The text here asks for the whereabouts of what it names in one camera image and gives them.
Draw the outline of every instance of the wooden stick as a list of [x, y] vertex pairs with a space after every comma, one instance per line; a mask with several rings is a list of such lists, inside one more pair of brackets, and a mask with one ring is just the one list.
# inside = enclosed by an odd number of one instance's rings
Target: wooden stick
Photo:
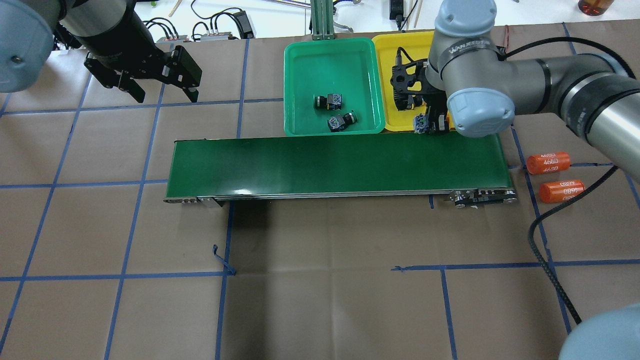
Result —
[[414, 29], [416, 28], [416, 26], [418, 26], [418, 18], [420, 17], [420, 12], [422, 11], [422, 0], [418, 1], [420, 1], [420, 4], [418, 4], [418, 12], [415, 14], [415, 20], [413, 22]]
[[178, 6], [180, 6], [180, 4], [182, 4], [182, 0], [178, 0], [178, 1], [175, 2], [175, 6], [169, 12], [169, 17], [173, 16], [173, 13], [175, 13], [175, 11], [178, 10]]

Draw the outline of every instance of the orange cylinder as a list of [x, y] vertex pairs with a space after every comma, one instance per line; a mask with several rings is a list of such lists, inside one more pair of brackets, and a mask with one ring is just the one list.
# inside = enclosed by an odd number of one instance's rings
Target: orange cylinder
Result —
[[527, 171], [531, 175], [564, 171], [571, 166], [571, 157], [564, 151], [538, 154], [527, 158]]
[[580, 180], [556, 181], [540, 185], [540, 200], [550, 204], [551, 202], [564, 202], [573, 199], [584, 191], [584, 184]]

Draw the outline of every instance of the conveyor belt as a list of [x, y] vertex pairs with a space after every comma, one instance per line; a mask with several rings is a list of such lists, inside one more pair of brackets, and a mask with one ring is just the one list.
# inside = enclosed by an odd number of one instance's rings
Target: conveyor belt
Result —
[[175, 142], [166, 202], [512, 190], [498, 136], [387, 133]]

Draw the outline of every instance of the wire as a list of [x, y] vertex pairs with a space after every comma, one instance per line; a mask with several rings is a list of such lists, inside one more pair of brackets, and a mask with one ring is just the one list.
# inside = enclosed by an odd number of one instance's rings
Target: wire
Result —
[[194, 13], [197, 17], [201, 18], [202, 20], [211, 20], [211, 19], [213, 19], [213, 17], [215, 17], [215, 16], [219, 15], [220, 13], [223, 13], [223, 12], [225, 12], [225, 11], [228, 11], [228, 10], [236, 9], [236, 10], [238, 10], [238, 11], [242, 11], [242, 9], [241, 9], [241, 8], [238, 8], [238, 7], [231, 7], [231, 8], [226, 8], [226, 9], [222, 10], [221, 12], [217, 12], [217, 13], [215, 13], [215, 14], [213, 14], [213, 15], [209, 16], [209, 17], [203, 17], [203, 16], [201, 16], [200, 14], [198, 14], [198, 13], [196, 12], [196, 10], [193, 8], [193, 4], [194, 4], [195, 2], [196, 2], [196, 0], [193, 0], [193, 1], [191, 2], [191, 11], [193, 11], [193, 13]]
[[[604, 46], [602, 44], [599, 44], [599, 43], [597, 43], [595, 41], [583, 39], [583, 38], [575, 38], [575, 37], [546, 38], [546, 39], [535, 41], [535, 42], [532, 42], [532, 43], [527, 44], [525, 46], [519, 47], [518, 49], [515, 49], [514, 51], [511, 51], [511, 52], [506, 53], [505, 55], [501, 56], [501, 58], [503, 60], [505, 60], [506, 58], [509, 58], [509, 57], [511, 57], [511, 56], [513, 56], [515, 54], [519, 54], [522, 51], [525, 51], [525, 50], [530, 49], [532, 47], [536, 47], [536, 46], [543, 45], [543, 44], [551, 44], [551, 43], [554, 43], [554, 42], [577, 42], [579, 44], [585, 44], [585, 45], [588, 45], [588, 46], [591, 46], [591, 47], [595, 47], [596, 49], [601, 50], [601, 51], [611, 55], [611, 57], [613, 57], [623, 67], [623, 69], [625, 69], [625, 71], [627, 72], [627, 75], [629, 75], [630, 78], [632, 78], [632, 79], [636, 78], [636, 75], [634, 74], [633, 70], [631, 70], [631, 68], [629, 67], [629, 64], [627, 64], [627, 62], [622, 58], [622, 56], [620, 56], [618, 53], [616, 53], [612, 49], [609, 49], [608, 47], [606, 47], [606, 46]], [[576, 196], [576, 197], [570, 199], [569, 201], [564, 202], [564, 203], [554, 207], [553, 209], [547, 211], [546, 213], [536, 217], [536, 219], [533, 220], [533, 223], [531, 223], [531, 226], [529, 227], [529, 231], [527, 232], [527, 241], [529, 242], [529, 246], [531, 247], [531, 250], [533, 250], [533, 253], [536, 256], [536, 259], [538, 259], [538, 262], [540, 263], [540, 266], [542, 267], [542, 269], [544, 269], [544, 271], [547, 274], [547, 277], [549, 278], [549, 280], [551, 280], [551, 283], [553, 284], [554, 288], [556, 289], [556, 292], [557, 292], [558, 296], [560, 296], [560, 298], [564, 302], [564, 305], [566, 306], [567, 310], [569, 310], [569, 313], [571, 314], [571, 316], [572, 316], [572, 318], [573, 318], [573, 320], [575, 321], [576, 324], [580, 324], [582, 322], [582, 319], [580, 318], [580, 315], [578, 315], [578, 312], [575, 310], [575, 307], [573, 306], [573, 303], [571, 302], [571, 299], [569, 299], [569, 296], [564, 291], [564, 288], [562, 287], [562, 285], [560, 285], [560, 282], [558, 281], [557, 276], [553, 273], [553, 271], [551, 271], [551, 268], [549, 267], [549, 264], [542, 257], [542, 254], [540, 253], [540, 250], [539, 250], [538, 246], [536, 245], [535, 241], [533, 240], [533, 234], [536, 231], [536, 227], [538, 225], [540, 225], [540, 223], [542, 223], [542, 221], [544, 219], [550, 217], [551, 215], [557, 213], [558, 211], [560, 211], [560, 210], [562, 210], [564, 208], [567, 208], [568, 206], [571, 206], [572, 204], [575, 204], [577, 201], [579, 201], [582, 198], [584, 198], [585, 196], [589, 195], [593, 190], [596, 190], [608, 178], [610, 178], [617, 171], [617, 169], [618, 169], [618, 167], [614, 165], [600, 179], [598, 179], [595, 183], [593, 183], [591, 186], [589, 186], [586, 190], [584, 190], [578, 196]]]
[[558, 278], [553, 273], [553, 271], [551, 271], [551, 268], [549, 267], [549, 263], [547, 263], [547, 261], [545, 261], [545, 259], [542, 257], [542, 254], [540, 254], [540, 249], [538, 249], [538, 246], [533, 240], [533, 234], [536, 231], [536, 227], [542, 222], [542, 220], [550, 217], [551, 215], [557, 213], [558, 211], [564, 208], [567, 208], [572, 204], [575, 204], [578, 200], [589, 195], [589, 193], [591, 193], [593, 190], [596, 190], [598, 186], [602, 185], [602, 183], [604, 183], [608, 178], [610, 178], [613, 175], [613, 173], [616, 172], [617, 169], [618, 167], [614, 165], [600, 179], [598, 179], [598, 181], [596, 181], [591, 186], [589, 186], [587, 190], [584, 190], [580, 195], [554, 207], [553, 209], [537, 217], [535, 220], [533, 220], [533, 223], [531, 223], [531, 226], [529, 226], [529, 232], [527, 233], [527, 240], [529, 240], [529, 246], [531, 247], [531, 250], [533, 250], [533, 253], [536, 256], [536, 259], [538, 259], [540, 266], [542, 266], [542, 269], [544, 269], [545, 273], [547, 274], [547, 277], [549, 278], [549, 280], [551, 280], [551, 283], [554, 285], [554, 288], [556, 289], [558, 295], [564, 302], [566, 309], [569, 310], [569, 313], [573, 317], [573, 320], [575, 321], [576, 324], [580, 324], [582, 322], [582, 319], [580, 318], [580, 315], [578, 315], [578, 312], [575, 310], [575, 307], [573, 306], [573, 303], [569, 299], [569, 296], [564, 291], [564, 288], [562, 287], [562, 285], [560, 285]]
[[413, 59], [411, 59], [411, 56], [404, 50], [404, 47], [398, 47], [397, 54], [400, 55], [400, 52], [402, 52], [410, 62], [413, 62]]
[[240, 38], [243, 38], [244, 30], [243, 30], [242, 25], [240, 24], [238, 19], [235, 16], [233, 16], [233, 14], [228, 13], [228, 12], [221, 12], [221, 13], [216, 15], [216, 20], [213, 22], [213, 28], [216, 30], [216, 32], [218, 32], [218, 18], [220, 16], [222, 16], [222, 15], [229, 16], [235, 22], [236, 27], [238, 28], [238, 33], [240, 35]]
[[173, 23], [167, 19], [166, 17], [154, 17], [153, 19], [149, 19], [149, 21], [155, 21], [155, 20], [164, 20], [166, 22], [169, 23], [169, 25], [171, 25], [172, 29], [173, 29], [173, 33], [175, 33], [175, 36], [178, 37], [178, 30], [175, 29], [175, 26], [173, 25]]
[[165, 25], [165, 24], [163, 24], [161, 22], [150, 21], [150, 22], [147, 23], [147, 29], [152, 28], [153, 25], [160, 26], [160, 28], [164, 31], [164, 35], [166, 36], [167, 39], [173, 38], [173, 34], [171, 36], [169, 36], [169, 32], [171, 31], [171, 29], [169, 29], [169, 27], [167, 25]]
[[536, 47], [536, 46], [540, 46], [543, 44], [551, 44], [553, 42], [577, 42], [579, 44], [584, 44], [584, 45], [588, 45], [591, 47], [595, 47], [598, 50], [604, 51], [605, 53], [611, 55], [614, 59], [616, 59], [616, 61], [618, 63], [620, 63], [620, 65], [622, 66], [623, 69], [625, 69], [625, 71], [627, 72], [627, 74], [629, 75], [630, 78], [635, 79], [636, 75], [634, 74], [633, 70], [631, 70], [631, 67], [629, 67], [629, 64], [627, 64], [627, 62], [615, 51], [613, 51], [612, 49], [609, 49], [608, 47], [599, 44], [595, 41], [591, 41], [591, 40], [587, 40], [587, 39], [583, 39], [583, 38], [575, 38], [575, 37], [555, 37], [555, 38], [546, 38], [543, 40], [538, 40], [538, 41], [534, 41], [530, 44], [524, 45], [522, 47], [519, 47], [518, 49], [515, 49], [514, 51], [510, 51], [508, 53], [506, 53], [505, 55], [502, 56], [502, 59], [506, 59], [506, 58], [510, 58], [515, 54], [519, 54], [522, 51], [528, 50], [532, 47]]
[[209, 27], [207, 26], [207, 23], [204, 21], [198, 21], [196, 22], [196, 24], [193, 26], [193, 29], [191, 30], [191, 38], [193, 39], [193, 41], [196, 40], [196, 35], [200, 35], [200, 39], [202, 39], [202, 34], [196, 34], [196, 28], [198, 27], [198, 25], [204, 25], [204, 28], [207, 29], [207, 33], [209, 32]]
[[413, 3], [413, 6], [411, 7], [411, 10], [409, 11], [409, 14], [404, 18], [404, 22], [400, 25], [400, 28], [398, 30], [402, 30], [402, 28], [406, 25], [406, 22], [409, 21], [409, 18], [411, 17], [411, 14], [415, 10], [415, 6], [416, 5], [418, 5], [418, 1]]

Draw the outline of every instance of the plastic tray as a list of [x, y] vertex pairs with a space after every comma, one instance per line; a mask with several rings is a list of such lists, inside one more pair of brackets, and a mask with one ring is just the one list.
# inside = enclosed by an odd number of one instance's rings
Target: plastic tray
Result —
[[[284, 131], [287, 136], [379, 133], [383, 119], [380, 75], [368, 38], [293, 43], [284, 51]], [[342, 109], [314, 108], [314, 97], [342, 94]], [[352, 111], [358, 122], [332, 133], [327, 120]]]
[[[419, 113], [425, 112], [426, 107], [424, 105], [413, 110], [398, 111], [396, 109], [394, 88], [390, 82], [391, 67], [396, 64], [396, 52], [399, 46], [404, 47], [414, 60], [424, 59], [429, 56], [432, 40], [433, 31], [378, 35], [373, 38], [382, 82], [382, 101], [387, 120], [385, 129], [389, 131], [413, 131], [413, 118]], [[403, 62], [409, 62], [404, 55]]]

